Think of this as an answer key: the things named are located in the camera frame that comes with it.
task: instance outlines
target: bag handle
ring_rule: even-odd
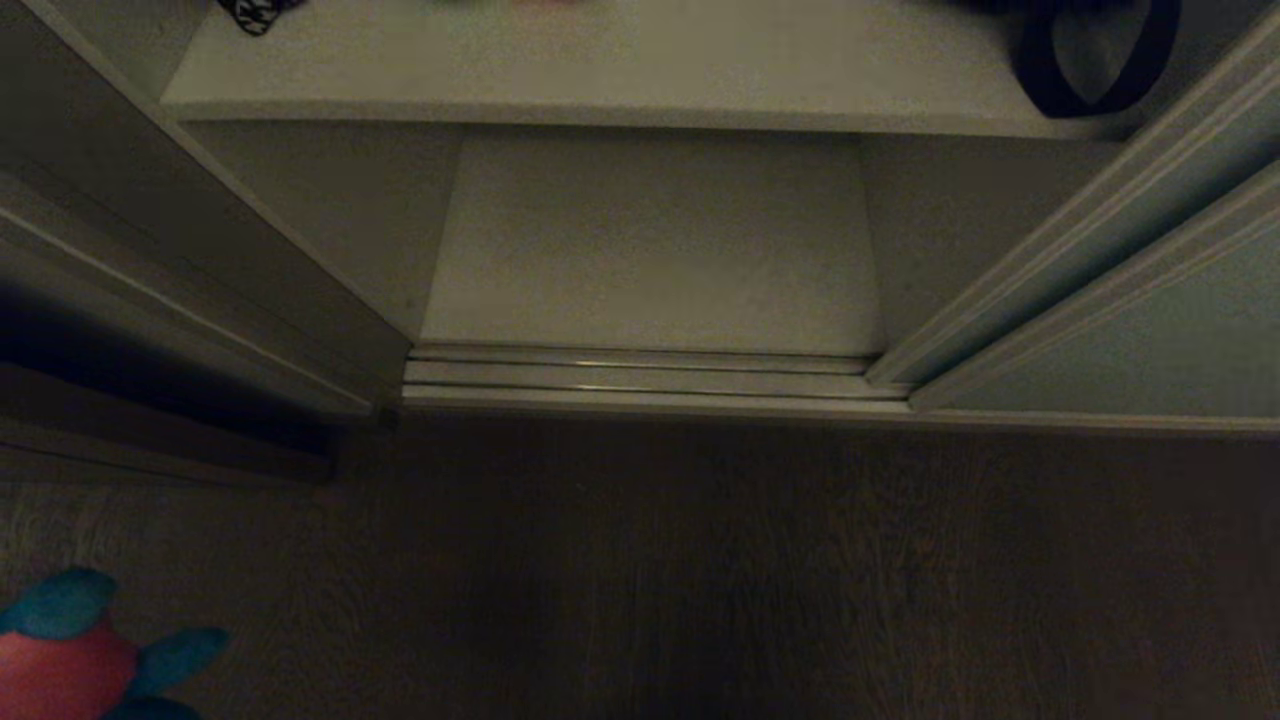
[[[1125,110],[1142,100],[1169,65],[1181,0],[1151,0],[1142,33],[1120,76],[1097,102],[1087,102],[1062,74],[1053,50],[1053,22],[1062,3],[1037,3],[1014,58],[1018,82],[1050,118],[1083,118]]]

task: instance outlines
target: wooden floor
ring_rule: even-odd
[[[206,720],[1280,716],[1280,446],[411,419],[317,492],[0,484]]]

